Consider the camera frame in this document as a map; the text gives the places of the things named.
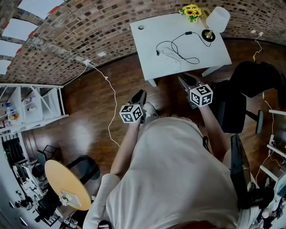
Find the white desk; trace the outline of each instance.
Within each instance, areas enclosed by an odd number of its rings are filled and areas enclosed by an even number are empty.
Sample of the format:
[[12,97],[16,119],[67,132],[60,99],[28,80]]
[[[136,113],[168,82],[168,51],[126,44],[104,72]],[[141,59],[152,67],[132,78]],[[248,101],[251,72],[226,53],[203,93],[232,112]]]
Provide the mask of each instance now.
[[[143,25],[144,29],[140,30],[138,28],[140,25]],[[199,64],[187,63],[179,57],[176,58],[181,62],[179,65],[169,62],[166,64],[162,61],[162,57],[157,56],[156,46],[162,41],[172,41],[188,31],[196,32],[202,37],[202,31],[205,27],[200,20],[198,20],[198,23],[190,23],[186,20],[186,17],[175,13],[136,21],[130,23],[130,26],[144,79],[154,87],[156,87],[154,79],[159,77],[209,68],[202,74],[202,76],[207,76],[221,66],[231,64],[227,48],[219,33],[215,33],[216,39],[210,47],[205,46],[196,34],[183,35],[174,42],[182,56],[185,58],[197,57],[200,61]],[[165,42],[158,46],[159,51],[162,48],[171,48],[171,43]]]

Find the power outlet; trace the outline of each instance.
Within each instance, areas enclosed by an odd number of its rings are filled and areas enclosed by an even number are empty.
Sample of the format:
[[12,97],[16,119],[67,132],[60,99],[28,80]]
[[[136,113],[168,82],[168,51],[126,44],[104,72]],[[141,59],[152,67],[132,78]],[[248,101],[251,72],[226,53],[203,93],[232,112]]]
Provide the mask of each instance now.
[[91,62],[91,60],[89,60],[89,59],[85,59],[85,60],[83,61],[83,63],[84,63],[85,65],[88,65],[90,62]]

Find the hand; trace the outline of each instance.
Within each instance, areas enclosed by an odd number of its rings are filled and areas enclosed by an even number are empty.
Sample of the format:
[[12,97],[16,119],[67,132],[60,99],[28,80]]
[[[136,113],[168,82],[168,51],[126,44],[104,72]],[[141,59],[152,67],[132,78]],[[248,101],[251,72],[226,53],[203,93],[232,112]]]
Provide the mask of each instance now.
[[139,128],[141,119],[138,119],[135,123],[130,123],[128,128]]

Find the white shelf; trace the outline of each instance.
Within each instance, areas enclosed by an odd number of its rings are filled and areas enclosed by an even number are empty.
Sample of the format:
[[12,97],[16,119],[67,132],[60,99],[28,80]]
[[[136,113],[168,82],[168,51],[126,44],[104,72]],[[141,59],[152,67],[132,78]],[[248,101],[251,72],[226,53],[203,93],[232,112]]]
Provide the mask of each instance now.
[[11,107],[9,109],[14,109],[15,114],[19,114],[19,118],[15,120],[11,120],[11,124],[13,126],[22,125],[24,123],[24,115],[23,115],[23,109],[21,104],[21,88],[16,87],[13,94],[11,95],[8,102],[11,103]]
[[46,101],[47,105],[50,107],[52,113],[47,108],[45,103],[42,101],[42,110],[44,119],[51,119],[54,117],[59,117],[61,115],[61,110],[59,106],[59,97],[58,91],[56,88],[50,90],[46,96],[43,96],[43,99]]
[[[8,102],[11,103],[9,109],[14,109],[15,114],[19,114],[19,118],[11,120],[11,127],[0,129],[0,132],[9,131],[11,134],[26,131],[38,127],[43,127],[58,119],[68,117],[64,113],[63,100],[60,89],[57,85],[33,85],[33,84],[0,84],[0,87],[13,87],[15,91],[11,95]],[[32,92],[26,98],[35,98],[33,102],[21,100],[21,88],[27,87]],[[41,88],[51,88],[47,94],[41,96]]]
[[43,120],[43,111],[42,111],[42,102],[39,94],[32,91],[26,98],[36,98],[33,103],[26,101],[25,99],[22,101],[23,114],[24,114],[24,122],[32,123],[36,121]]

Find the yellow flower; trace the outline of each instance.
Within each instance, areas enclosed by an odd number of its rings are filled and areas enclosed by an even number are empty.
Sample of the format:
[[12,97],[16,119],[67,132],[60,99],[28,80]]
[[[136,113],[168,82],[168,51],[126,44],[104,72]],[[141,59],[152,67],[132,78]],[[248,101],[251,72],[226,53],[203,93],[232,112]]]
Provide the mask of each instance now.
[[193,9],[185,9],[185,15],[187,16],[193,16],[195,11]]
[[199,17],[202,15],[202,11],[200,8],[193,9],[193,11],[194,11],[193,16],[195,16],[195,17]]
[[184,6],[183,9],[196,9],[198,8],[198,5],[197,4],[190,4],[190,5],[187,5],[187,6]]

